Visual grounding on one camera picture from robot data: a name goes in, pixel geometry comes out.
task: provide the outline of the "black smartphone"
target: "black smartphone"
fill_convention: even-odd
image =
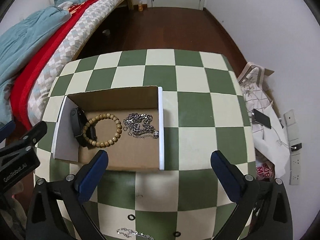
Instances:
[[[253,110],[252,121],[271,129],[270,118],[257,109]]]

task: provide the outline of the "blue blanket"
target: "blue blanket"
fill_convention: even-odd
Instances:
[[[12,120],[9,95],[15,76],[70,17],[68,11],[49,6],[0,36],[0,128]]]

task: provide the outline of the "black ring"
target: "black ring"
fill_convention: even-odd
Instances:
[[[179,237],[179,236],[181,236],[181,233],[179,231],[176,231],[176,232],[173,233],[173,236]]]
[[[136,217],[135,217],[135,215],[130,214],[130,215],[128,215],[128,219],[133,221],[136,219]]]

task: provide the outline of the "silver chain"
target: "silver chain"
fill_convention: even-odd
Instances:
[[[135,236],[141,236],[141,237],[146,238],[148,240],[154,240],[154,238],[149,235],[145,235],[144,233],[139,233],[138,231],[135,231],[132,229],[127,229],[127,228],[120,228],[117,230],[117,233],[124,235],[126,238],[132,237],[130,235],[135,235]]]
[[[123,120],[124,124],[124,131],[128,131],[128,135],[133,136],[135,138],[145,138],[145,137],[152,137],[154,139],[159,138],[159,131],[155,130],[155,127],[151,125],[152,122],[152,115],[151,114],[138,114],[132,113],[129,114],[126,119]]]

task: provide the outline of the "green and white checkered tablecloth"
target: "green and white checkered tablecloth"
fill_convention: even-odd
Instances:
[[[255,176],[244,99],[229,62],[220,54],[148,49],[108,53],[67,64],[54,81],[42,118],[48,133],[37,144],[41,165],[35,171],[35,180],[61,180],[80,168],[55,160],[51,154],[64,95],[148,85],[164,90],[165,171],[106,171],[84,206],[109,240],[127,239],[116,233],[124,227],[155,240],[175,239],[175,231],[181,232],[179,240],[211,239],[235,207],[211,169],[211,152],[219,149],[244,174]],[[61,201],[59,206],[70,233],[79,238]],[[136,219],[128,220],[129,214]],[[249,222],[241,238],[247,234]]]

